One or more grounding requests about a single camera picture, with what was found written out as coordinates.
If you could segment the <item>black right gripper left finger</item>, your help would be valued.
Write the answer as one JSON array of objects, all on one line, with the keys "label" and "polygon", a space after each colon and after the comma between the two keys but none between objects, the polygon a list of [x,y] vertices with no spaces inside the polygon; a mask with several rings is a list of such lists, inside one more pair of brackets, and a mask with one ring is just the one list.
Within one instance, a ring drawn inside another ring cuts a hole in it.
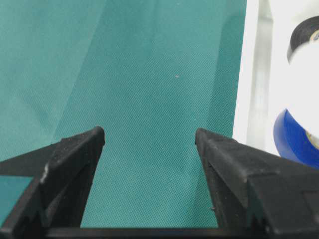
[{"label": "black right gripper left finger", "polygon": [[51,228],[81,225],[104,130],[93,129],[0,164],[0,236],[41,239]]}]

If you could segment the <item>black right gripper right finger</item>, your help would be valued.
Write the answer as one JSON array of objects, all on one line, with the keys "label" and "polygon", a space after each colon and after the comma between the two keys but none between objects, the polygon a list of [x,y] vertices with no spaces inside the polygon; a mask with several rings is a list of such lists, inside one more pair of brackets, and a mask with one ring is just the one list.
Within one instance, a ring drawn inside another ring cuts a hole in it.
[{"label": "black right gripper right finger", "polygon": [[220,228],[318,238],[318,170],[203,128],[195,144]]}]

